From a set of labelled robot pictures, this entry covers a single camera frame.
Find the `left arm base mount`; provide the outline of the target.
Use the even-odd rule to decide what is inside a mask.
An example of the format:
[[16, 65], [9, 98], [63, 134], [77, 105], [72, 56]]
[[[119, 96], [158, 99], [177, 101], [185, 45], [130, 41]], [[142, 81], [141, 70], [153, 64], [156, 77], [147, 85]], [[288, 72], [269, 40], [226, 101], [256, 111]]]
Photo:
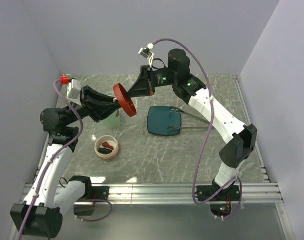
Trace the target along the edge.
[[108, 200], [109, 186], [94, 186], [89, 194], [79, 198], [73, 206], [73, 212], [78, 217], [92, 216], [96, 202], [90, 200]]

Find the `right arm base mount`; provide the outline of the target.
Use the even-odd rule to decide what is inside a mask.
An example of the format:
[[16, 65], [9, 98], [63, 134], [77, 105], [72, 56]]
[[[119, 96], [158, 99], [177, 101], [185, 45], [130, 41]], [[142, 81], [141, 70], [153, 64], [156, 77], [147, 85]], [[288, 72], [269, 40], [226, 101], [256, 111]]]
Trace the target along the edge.
[[242, 188], [233, 183], [215, 194], [218, 190], [218, 186], [198, 185], [194, 197], [197, 202], [202, 202], [213, 195], [209, 200], [210, 211], [215, 218], [225, 219], [241, 207]]

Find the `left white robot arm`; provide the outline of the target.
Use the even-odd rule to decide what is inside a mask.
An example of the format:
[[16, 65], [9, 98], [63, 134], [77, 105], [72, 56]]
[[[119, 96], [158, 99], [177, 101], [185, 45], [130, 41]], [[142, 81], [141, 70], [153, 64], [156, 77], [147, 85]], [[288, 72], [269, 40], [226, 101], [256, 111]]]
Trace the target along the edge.
[[43, 164], [22, 203], [13, 204], [10, 210], [18, 230], [17, 239], [23, 235], [55, 238], [64, 215], [78, 200], [109, 203], [109, 189], [98, 191], [88, 176], [74, 175], [60, 193], [56, 193], [56, 189], [83, 131], [83, 118], [100, 122], [119, 110], [121, 105], [116, 97], [99, 93], [89, 86], [80, 89], [77, 104], [61, 93], [58, 96], [66, 105], [44, 109], [40, 114], [43, 130], [48, 133]]

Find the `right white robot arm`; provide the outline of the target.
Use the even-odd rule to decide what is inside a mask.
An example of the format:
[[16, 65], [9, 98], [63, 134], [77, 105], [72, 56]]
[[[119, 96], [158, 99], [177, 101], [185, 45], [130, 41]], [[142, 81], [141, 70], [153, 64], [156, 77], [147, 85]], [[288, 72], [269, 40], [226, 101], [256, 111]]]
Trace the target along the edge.
[[257, 128], [246, 125], [234, 117], [211, 94], [209, 86], [190, 73], [190, 59], [183, 49], [168, 52], [167, 66], [152, 66], [154, 54], [151, 47], [142, 47], [139, 55], [145, 57], [147, 65], [141, 66], [140, 74], [127, 93], [128, 97], [151, 96], [156, 87], [171, 85], [175, 95], [198, 111], [208, 122], [208, 128], [215, 129], [225, 146], [220, 150], [221, 165], [212, 181], [212, 193], [218, 200], [230, 194], [230, 188], [239, 173], [243, 161], [255, 148]]

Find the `red round lid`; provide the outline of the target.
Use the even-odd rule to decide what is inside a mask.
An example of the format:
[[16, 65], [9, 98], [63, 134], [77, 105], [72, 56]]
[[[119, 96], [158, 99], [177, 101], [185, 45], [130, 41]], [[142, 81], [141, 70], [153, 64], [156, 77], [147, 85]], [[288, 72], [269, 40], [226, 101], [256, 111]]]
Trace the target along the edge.
[[121, 108], [129, 116], [133, 117], [137, 114], [135, 105], [131, 98], [127, 96], [127, 91], [122, 84], [117, 83], [113, 86], [113, 91], [117, 101], [119, 102]]

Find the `black spiky toy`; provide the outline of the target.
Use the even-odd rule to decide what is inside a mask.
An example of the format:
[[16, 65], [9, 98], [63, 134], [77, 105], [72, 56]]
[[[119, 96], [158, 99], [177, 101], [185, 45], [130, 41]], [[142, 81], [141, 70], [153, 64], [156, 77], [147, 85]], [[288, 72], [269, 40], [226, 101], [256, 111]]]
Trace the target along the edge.
[[113, 152], [113, 150], [104, 147], [99, 147], [97, 151], [102, 155], [108, 155]]

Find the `steel serving tongs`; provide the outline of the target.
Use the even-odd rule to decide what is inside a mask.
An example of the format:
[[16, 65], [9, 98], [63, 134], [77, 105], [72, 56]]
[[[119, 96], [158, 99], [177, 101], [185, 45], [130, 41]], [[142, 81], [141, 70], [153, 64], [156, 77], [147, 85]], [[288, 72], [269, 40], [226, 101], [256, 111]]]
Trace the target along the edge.
[[169, 130], [207, 129], [209, 126], [210, 122], [208, 120], [202, 119], [201, 117], [188, 113], [178, 107], [170, 106], [169, 109], [170, 112], [172, 113], [179, 113], [181, 115], [185, 115], [186, 117], [189, 117], [190, 120], [193, 119], [191, 123], [186, 123], [185, 125], [178, 125], [178, 124], [169, 125], [167, 127], [167, 129]]

